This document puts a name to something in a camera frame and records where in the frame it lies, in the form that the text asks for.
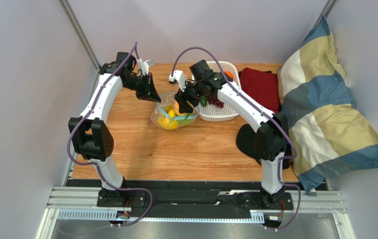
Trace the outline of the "peach fruit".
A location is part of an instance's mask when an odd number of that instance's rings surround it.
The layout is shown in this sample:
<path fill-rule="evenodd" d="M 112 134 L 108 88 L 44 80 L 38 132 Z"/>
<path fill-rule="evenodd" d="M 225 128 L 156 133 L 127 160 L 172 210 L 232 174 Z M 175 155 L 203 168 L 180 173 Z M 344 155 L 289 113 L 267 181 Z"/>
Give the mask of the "peach fruit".
<path fill-rule="evenodd" d="M 174 101 L 172 109 L 177 116 L 186 117 L 188 115 L 187 113 L 181 113 L 179 111 L 179 103 L 177 101 Z"/>

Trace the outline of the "clear zip top bag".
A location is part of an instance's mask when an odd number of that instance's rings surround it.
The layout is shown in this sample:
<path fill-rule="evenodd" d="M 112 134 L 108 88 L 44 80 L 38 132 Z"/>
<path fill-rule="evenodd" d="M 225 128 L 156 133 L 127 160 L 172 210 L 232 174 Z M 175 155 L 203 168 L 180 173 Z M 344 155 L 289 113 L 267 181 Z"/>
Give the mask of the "clear zip top bag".
<path fill-rule="evenodd" d="M 192 113 L 181 114 L 178 104 L 174 99 L 174 92 L 166 92 L 160 96 L 161 102 L 156 103 L 156 108 L 150 115 L 151 122 L 158 128 L 174 130 L 193 123 L 199 115 L 199 106 Z"/>

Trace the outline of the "yellow banana bunch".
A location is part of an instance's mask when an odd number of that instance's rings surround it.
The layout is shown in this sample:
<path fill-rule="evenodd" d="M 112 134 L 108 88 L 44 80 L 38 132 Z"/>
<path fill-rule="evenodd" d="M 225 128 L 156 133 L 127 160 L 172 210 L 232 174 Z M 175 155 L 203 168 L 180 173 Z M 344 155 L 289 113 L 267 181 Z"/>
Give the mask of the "yellow banana bunch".
<path fill-rule="evenodd" d="M 167 130 L 177 129 L 178 128 L 178 122 L 175 119 L 171 119 L 167 112 L 172 109 L 173 105 L 168 105 L 164 109 L 160 108 L 160 111 L 158 112 L 158 119 L 157 123 L 158 125 Z"/>

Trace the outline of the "green lime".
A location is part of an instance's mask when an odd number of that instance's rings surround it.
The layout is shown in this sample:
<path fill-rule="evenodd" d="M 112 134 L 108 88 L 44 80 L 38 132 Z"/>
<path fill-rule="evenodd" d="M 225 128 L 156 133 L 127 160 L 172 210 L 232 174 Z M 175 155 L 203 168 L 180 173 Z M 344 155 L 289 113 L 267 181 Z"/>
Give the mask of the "green lime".
<path fill-rule="evenodd" d="M 186 126 L 188 124 L 191 124 L 197 116 L 194 115 L 187 115 L 187 116 L 178 116 L 176 117 L 176 121 L 178 122 L 179 126 Z"/>

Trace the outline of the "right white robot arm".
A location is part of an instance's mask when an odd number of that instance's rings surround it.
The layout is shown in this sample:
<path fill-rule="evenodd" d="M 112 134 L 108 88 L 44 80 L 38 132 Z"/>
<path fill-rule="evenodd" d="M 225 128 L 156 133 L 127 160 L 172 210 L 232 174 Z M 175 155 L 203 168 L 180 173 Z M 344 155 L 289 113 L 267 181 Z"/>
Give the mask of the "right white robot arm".
<path fill-rule="evenodd" d="M 230 106 L 255 132 L 252 146 L 261 160 L 262 192 L 276 200 L 284 192 L 282 166 L 279 162 L 289 141 L 287 118 L 273 114 L 249 97 L 224 70 L 214 72 L 205 60 L 190 66 L 193 80 L 187 80 L 182 71 L 173 69 L 171 84 L 178 84 L 174 98 L 179 113 L 190 114 L 203 97 L 212 95 Z"/>

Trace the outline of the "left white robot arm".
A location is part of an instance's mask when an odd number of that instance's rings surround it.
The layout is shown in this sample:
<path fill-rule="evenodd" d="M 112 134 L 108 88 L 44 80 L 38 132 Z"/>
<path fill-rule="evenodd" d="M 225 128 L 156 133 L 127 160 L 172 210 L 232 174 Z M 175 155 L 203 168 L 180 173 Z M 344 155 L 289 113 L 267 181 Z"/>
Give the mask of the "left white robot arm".
<path fill-rule="evenodd" d="M 139 100 L 159 103 L 150 67 L 152 60 L 142 60 L 131 53 L 118 52 L 115 61 L 100 68 L 100 78 L 89 104 L 77 118 L 70 118 L 68 146 L 83 157 L 79 165 L 92 165 L 102 181 L 99 196 L 103 200 L 126 201 L 128 190 L 125 178 L 119 173 L 113 158 L 114 138 L 107 127 L 107 119 L 118 92 L 127 88 Z"/>

